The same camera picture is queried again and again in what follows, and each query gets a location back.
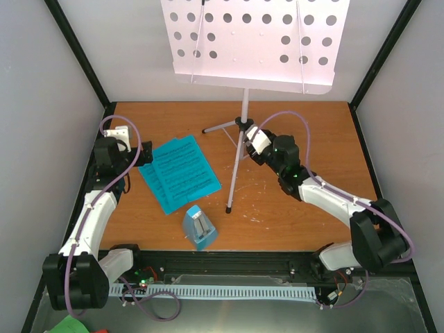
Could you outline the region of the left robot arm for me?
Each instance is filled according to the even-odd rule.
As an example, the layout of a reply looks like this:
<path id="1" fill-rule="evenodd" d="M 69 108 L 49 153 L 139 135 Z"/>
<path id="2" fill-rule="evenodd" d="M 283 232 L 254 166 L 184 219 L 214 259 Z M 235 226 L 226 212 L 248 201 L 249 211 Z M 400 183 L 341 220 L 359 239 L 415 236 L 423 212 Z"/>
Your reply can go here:
<path id="1" fill-rule="evenodd" d="M 42 272 L 51 306 L 56 311 L 100 309 L 110 285 L 123 274 L 139 278 L 144 261 L 136 244 L 112 247 L 99 258 L 105 227 L 122 194 L 130 190 L 128 172 L 153 161 L 152 143 L 132 147 L 122 139 L 104 137 L 94 144 L 94 161 L 88 169 L 83 207 L 71 234 L 56 254 L 50 254 Z"/>

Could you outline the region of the blue sheet music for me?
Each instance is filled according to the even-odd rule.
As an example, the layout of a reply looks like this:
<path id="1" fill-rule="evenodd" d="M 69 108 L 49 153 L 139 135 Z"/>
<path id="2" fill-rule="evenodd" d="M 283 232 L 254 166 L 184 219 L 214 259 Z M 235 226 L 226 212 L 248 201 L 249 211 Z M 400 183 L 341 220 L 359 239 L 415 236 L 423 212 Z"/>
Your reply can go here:
<path id="1" fill-rule="evenodd" d="M 169 215 L 187 204 L 187 197 L 173 189 L 178 184 L 181 151 L 184 142 L 174 138 L 153 150 L 153 161 L 139 168 L 145 183 L 153 192 L 163 212 Z"/>
<path id="2" fill-rule="evenodd" d="M 153 151 L 153 167 L 168 204 L 182 207 L 221 189 L 221 183 L 192 135 Z"/>

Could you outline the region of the blue metronome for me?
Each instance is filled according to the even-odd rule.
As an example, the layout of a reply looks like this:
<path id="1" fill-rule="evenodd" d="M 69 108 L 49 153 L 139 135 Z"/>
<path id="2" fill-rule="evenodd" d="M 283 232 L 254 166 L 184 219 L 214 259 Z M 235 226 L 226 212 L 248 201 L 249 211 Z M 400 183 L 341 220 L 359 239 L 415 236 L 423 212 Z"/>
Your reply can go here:
<path id="1" fill-rule="evenodd" d="M 197 251 L 205 250 L 218 237 L 218 232 L 202 209 L 194 205 L 190 207 L 182 222 L 182 229 Z"/>

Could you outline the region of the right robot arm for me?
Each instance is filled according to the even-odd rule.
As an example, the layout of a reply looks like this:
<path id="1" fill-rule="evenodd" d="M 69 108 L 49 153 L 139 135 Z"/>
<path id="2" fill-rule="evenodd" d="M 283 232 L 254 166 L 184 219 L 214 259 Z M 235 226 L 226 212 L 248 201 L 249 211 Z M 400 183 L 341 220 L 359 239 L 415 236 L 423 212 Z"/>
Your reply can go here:
<path id="1" fill-rule="evenodd" d="M 277 175 L 286 195 L 327 212 L 350 229 L 349 242 L 320 249 L 318 261 L 323 269 L 362 267 L 376 273 L 410 249 L 389 201 L 352 196 L 325 182 L 301 164 L 293 136 L 275 135 L 253 126 L 245 142 L 249 156 Z"/>

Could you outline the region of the white tripod music stand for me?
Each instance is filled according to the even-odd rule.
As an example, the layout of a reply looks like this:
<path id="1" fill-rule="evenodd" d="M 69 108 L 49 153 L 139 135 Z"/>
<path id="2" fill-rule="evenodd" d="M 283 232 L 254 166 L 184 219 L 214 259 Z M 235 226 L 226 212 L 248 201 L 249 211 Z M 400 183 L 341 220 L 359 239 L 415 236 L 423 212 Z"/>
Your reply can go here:
<path id="1" fill-rule="evenodd" d="M 176 78 L 250 91 L 328 93 L 350 2 L 163 1 Z"/>

